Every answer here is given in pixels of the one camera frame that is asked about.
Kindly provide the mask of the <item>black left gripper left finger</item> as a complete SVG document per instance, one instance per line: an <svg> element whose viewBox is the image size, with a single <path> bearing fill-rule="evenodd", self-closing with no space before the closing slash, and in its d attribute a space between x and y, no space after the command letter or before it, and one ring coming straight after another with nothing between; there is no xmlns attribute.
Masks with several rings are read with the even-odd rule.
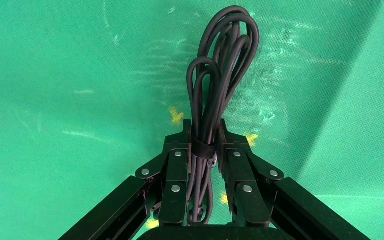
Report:
<svg viewBox="0 0 384 240"><path fill-rule="evenodd" d="M153 212L166 225L182 226L187 208L191 120L182 132L165 137L162 152L139 167L81 220L62 240L131 240Z"/></svg>

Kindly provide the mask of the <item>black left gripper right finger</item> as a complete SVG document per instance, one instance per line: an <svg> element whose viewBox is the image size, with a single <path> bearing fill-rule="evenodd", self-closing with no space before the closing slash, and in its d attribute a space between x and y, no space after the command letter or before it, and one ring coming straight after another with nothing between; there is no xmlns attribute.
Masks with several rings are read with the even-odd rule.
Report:
<svg viewBox="0 0 384 240"><path fill-rule="evenodd" d="M274 165L245 136L221 122L220 172L233 233L244 240L364 240L366 235Z"/></svg>

